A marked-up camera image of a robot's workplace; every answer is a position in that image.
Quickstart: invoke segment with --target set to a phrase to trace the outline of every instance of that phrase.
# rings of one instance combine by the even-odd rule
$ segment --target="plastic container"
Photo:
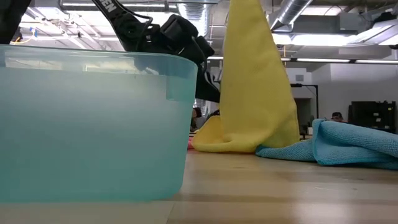
[[[171,55],[0,45],[0,202],[172,196],[196,75]]]

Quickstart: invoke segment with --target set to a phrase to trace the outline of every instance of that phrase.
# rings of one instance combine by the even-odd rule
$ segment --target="desk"
[[[0,205],[0,223],[395,224],[398,173],[193,151],[170,199]]]

